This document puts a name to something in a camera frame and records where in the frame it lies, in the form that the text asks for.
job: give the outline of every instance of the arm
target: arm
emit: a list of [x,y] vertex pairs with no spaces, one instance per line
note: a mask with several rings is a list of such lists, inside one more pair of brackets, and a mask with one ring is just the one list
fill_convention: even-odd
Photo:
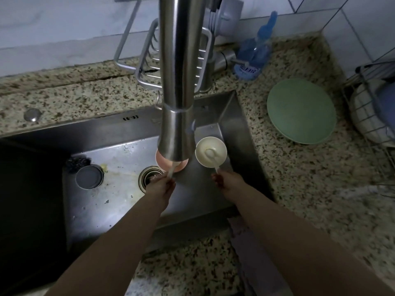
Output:
[[124,296],[143,251],[166,209],[175,182],[167,174],[62,274],[46,296]]
[[395,295],[324,232],[273,203],[239,174],[213,179],[265,247],[294,295]]

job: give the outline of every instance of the pink bowl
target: pink bowl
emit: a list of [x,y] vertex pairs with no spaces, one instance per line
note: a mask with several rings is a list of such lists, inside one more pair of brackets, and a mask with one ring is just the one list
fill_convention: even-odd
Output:
[[[163,158],[163,156],[159,153],[159,151],[157,150],[155,153],[155,160],[156,160],[156,164],[158,164],[158,166],[163,170],[163,171],[169,171],[171,168],[171,165],[173,165],[173,162],[170,160],[167,160],[165,158]],[[181,170],[183,170],[185,168],[185,166],[188,164],[188,160],[186,159],[184,161],[182,161],[180,163],[180,165],[178,165],[175,169],[174,172],[179,172]]]

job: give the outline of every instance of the hand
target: hand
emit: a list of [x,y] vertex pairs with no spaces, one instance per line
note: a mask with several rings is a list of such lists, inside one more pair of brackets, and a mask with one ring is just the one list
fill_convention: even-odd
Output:
[[212,174],[211,178],[221,189],[225,198],[234,204],[240,197],[242,197],[246,192],[246,188],[249,186],[240,174],[227,172],[222,169],[218,170],[218,174]]
[[167,208],[171,194],[175,189],[174,179],[167,177],[167,172],[151,179],[145,189],[145,195],[158,201],[162,207],[162,212]]

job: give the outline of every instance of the kitchen sink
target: kitchen sink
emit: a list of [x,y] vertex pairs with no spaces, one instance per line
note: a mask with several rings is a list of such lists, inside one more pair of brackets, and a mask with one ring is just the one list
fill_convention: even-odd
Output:
[[[194,103],[195,139],[222,139],[225,170],[272,199],[234,91]],[[161,111],[151,107],[53,126],[0,139],[0,295],[55,281],[144,195],[155,162]],[[100,186],[83,190],[64,164],[91,158]],[[208,236],[237,214],[195,156],[174,174],[177,187],[146,251]]]

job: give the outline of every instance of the sink drain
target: sink drain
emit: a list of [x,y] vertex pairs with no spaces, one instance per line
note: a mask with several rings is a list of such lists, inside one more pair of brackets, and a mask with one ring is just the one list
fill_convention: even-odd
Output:
[[140,175],[139,175],[139,187],[140,190],[145,193],[145,188],[151,181],[151,178],[158,174],[163,174],[163,170],[160,169],[158,166],[148,166],[146,169],[144,169]]

